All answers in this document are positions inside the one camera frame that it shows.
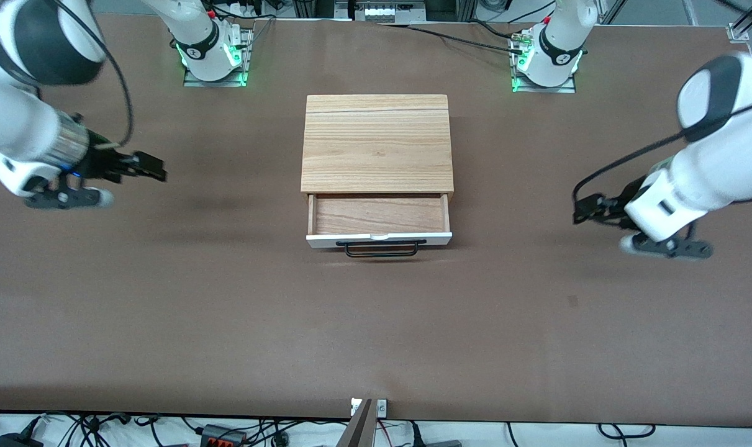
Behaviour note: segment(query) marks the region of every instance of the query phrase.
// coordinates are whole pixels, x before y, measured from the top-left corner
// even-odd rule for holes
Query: white floor
[[[0,414],[0,436],[5,433],[18,433],[35,417],[34,414]],[[192,425],[213,423],[227,428],[256,425],[249,419],[205,419],[188,418]],[[398,447],[413,441],[412,427],[404,421],[387,421],[392,446]],[[66,416],[48,416],[36,425],[34,439],[44,442],[45,447],[56,447],[72,421]],[[506,424],[500,422],[418,422],[426,444],[432,442],[458,440],[464,447],[512,447],[507,435]],[[512,428],[519,447],[622,447],[620,441],[603,438],[591,424],[528,424],[513,423]],[[155,429],[163,445],[199,445],[199,436],[180,421],[179,418],[161,418]],[[345,429],[343,425],[298,425],[288,430],[293,447],[334,447]],[[626,435],[642,433],[647,427],[622,425]],[[101,427],[103,435],[111,447],[156,447],[149,427],[138,427],[134,423],[121,425],[109,422]],[[72,439],[72,447],[79,447],[83,436]],[[253,447],[263,447],[260,442]],[[644,439],[628,440],[628,447],[724,447],[752,446],[752,429],[730,429],[710,427],[657,427],[656,433]],[[389,447],[385,436],[378,430],[375,447]]]

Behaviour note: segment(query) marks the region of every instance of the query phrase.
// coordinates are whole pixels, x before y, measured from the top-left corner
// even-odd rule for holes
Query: white bracket
[[[359,409],[359,405],[362,404],[364,399],[351,399],[351,417],[353,418],[356,410]],[[379,419],[387,419],[387,399],[376,400],[376,416]]]

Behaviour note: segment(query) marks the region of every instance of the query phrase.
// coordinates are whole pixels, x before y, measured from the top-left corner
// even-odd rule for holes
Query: drawer front
[[[446,245],[453,237],[446,194],[311,194],[308,204],[313,248],[416,248]]]

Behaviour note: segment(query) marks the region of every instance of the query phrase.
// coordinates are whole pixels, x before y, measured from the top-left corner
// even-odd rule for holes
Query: drawer handle
[[[363,241],[363,242],[338,242],[338,246],[345,247],[345,255],[349,258],[400,258],[417,255],[419,246],[426,243],[426,240],[385,240],[385,241]],[[395,251],[357,251],[352,252],[350,247],[376,248],[385,246],[408,246],[406,250]]]

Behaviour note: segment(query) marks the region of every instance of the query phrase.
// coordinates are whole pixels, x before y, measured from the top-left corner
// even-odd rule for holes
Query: wooden top panel
[[[444,94],[308,96],[302,192],[453,192]]]

